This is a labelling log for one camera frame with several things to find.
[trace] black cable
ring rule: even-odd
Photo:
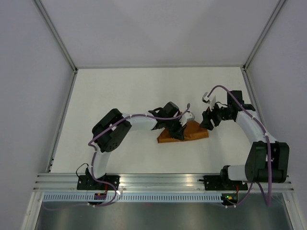
[[[223,103],[220,103],[220,102],[216,102],[215,104],[221,104],[221,105],[223,105],[223,106],[226,106],[226,107],[228,107],[228,105],[226,105],[226,104],[223,104]]]
[[[82,166],[84,166],[85,164],[86,164],[87,167],[88,167],[88,163],[83,163],[83,164],[80,165],[80,166],[77,168],[77,170],[76,170],[76,175],[77,175],[78,179],[80,179],[80,177],[79,177],[79,175],[78,175],[78,170],[79,170]]]

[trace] brown cloth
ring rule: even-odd
[[[183,132],[184,140],[178,140],[171,138],[167,129],[164,129],[160,136],[157,138],[158,143],[177,142],[177,141],[189,141],[198,140],[202,138],[208,138],[209,133],[205,128],[200,128],[200,124],[197,121],[189,121],[187,127]]]

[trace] white wall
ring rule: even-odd
[[[31,0],[0,2],[0,228],[19,229],[72,77]]]
[[[42,0],[82,67],[244,64],[278,0]]]
[[[290,0],[249,73],[265,123],[290,146],[289,174],[307,217],[307,1]]]

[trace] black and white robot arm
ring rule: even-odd
[[[167,103],[163,108],[157,108],[145,114],[129,115],[121,113],[118,109],[112,109],[92,130],[93,144],[96,145],[97,149],[100,149],[100,152],[96,154],[94,165],[90,166],[94,170],[92,176],[100,178],[106,174],[106,165],[111,152],[118,148],[130,131],[166,128],[172,138],[184,140],[183,132],[187,122],[194,120],[194,114],[189,112],[188,109],[189,104],[187,110],[180,114],[179,108],[172,102]],[[118,122],[118,125],[102,134]]]
[[[227,107],[219,107],[214,96],[208,98],[205,94],[202,99],[210,106],[202,113],[201,127],[213,130],[222,120],[234,120],[251,143],[246,164],[224,166],[221,170],[221,177],[225,180],[249,181],[251,183],[268,182],[268,161],[271,161],[272,182],[283,183],[287,177],[289,146],[286,143],[278,142],[261,123],[256,122],[260,121],[259,116],[251,104],[244,103],[242,91],[231,91],[230,93],[235,96],[246,111],[242,111],[242,108],[229,94],[227,94]],[[271,159],[268,159],[267,138],[271,147]]]

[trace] folded cloth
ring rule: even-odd
[[[189,140],[198,140],[202,138],[208,138],[209,133],[206,128],[200,128],[200,124],[197,121],[189,121],[184,132],[184,140],[178,140],[171,138],[167,129],[164,129],[160,136],[157,138],[158,143],[167,143],[167,142],[178,142],[178,141],[189,141]]]

